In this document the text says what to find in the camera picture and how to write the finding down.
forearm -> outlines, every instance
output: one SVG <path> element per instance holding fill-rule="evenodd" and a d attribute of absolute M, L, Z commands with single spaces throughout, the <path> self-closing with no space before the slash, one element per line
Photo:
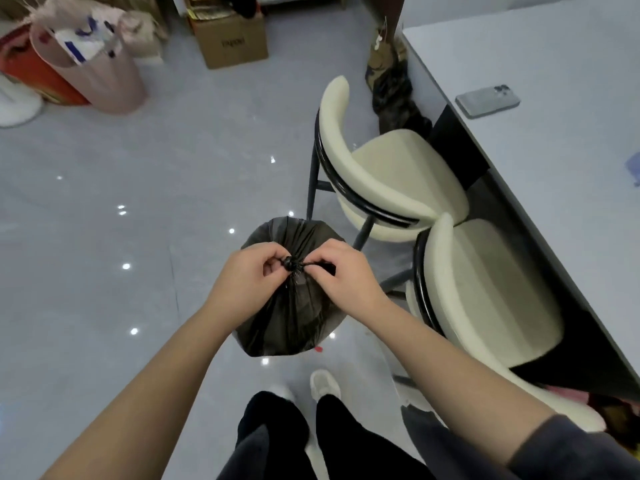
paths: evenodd
<path fill-rule="evenodd" d="M 43 478 L 160 479 L 228 332 L 206 310 L 196 313 Z"/>
<path fill-rule="evenodd" d="M 554 411 L 389 302 L 363 321 L 446 425 L 505 465 Z"/>

black pants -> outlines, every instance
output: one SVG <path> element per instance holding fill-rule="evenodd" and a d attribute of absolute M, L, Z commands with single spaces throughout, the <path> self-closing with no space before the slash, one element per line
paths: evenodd
<path fill-rule="evenodd" d="M 295 404 L 267 391 L 254 395 L 238 425 L 236 445 L 261 425 L 269 432 L 264 478 L 315 480 L 305 453 L 309 427 Z M 316 433 L 331 480 L 434 478 L 423 463 L 364 429 L 336 396 L 325 395 L 318 402 Z"/>

red bag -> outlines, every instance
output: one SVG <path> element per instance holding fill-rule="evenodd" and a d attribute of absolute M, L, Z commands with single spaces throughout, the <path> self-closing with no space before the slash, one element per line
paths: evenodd
<path fill-rule="evenodd" d="M 0 38 L 0 72 L 34 89 L 53 104 L 89 104 L 82 94 L 37 55 L 29 40 L 30 29 L 30 23 L 21 25 Z"/>

chair leg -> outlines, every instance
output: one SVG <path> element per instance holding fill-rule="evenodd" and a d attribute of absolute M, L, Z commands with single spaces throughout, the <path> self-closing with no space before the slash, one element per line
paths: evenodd
<path fill-rule="evenodd" d="M 385 293 L 389 293 L 411 279 L 413 279 L 413 270 L 405 269 L 404 271 L 400 271 L 400 273 L 394 274 L 391 278 L 387 278 L 381 282 L 380 288 L 382 288 L 382 291 Z"/>
<path fill-rule="evenodd" d="M 375 224 L 376 218 L 373 216 L 367 216 L 367 220 L 364 221 L 362 225 L 362 229 L 358 233 L 355 242 L 353 243 L 353 249 L 357 251 L 361 251 L 364 247 L 365 242 L 369 238 L 369 234 L 371 234 L 371 229 L 373 229 L 373 224 Z"/>
<path fill-rule="evenodd" d="M 318 173 L 320 172 L 320 160 L 316 149 L 311 154 L 311 170 L 309 172 L 309 190 L 307 194 L 307 220 L 310 221 L 314 215 L 314 204 L 316 202 L 316 188 L 318 185 Z"/>

smartphone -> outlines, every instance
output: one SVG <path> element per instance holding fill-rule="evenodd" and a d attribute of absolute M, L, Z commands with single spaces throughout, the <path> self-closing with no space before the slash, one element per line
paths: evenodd
<path fill-rule="evenodd" d="M 456 102 L 469 119 L 480 118 L 494 112 L 511 109 L 520 104 L 520 98 L 503 84 L 460 94 Z"/>

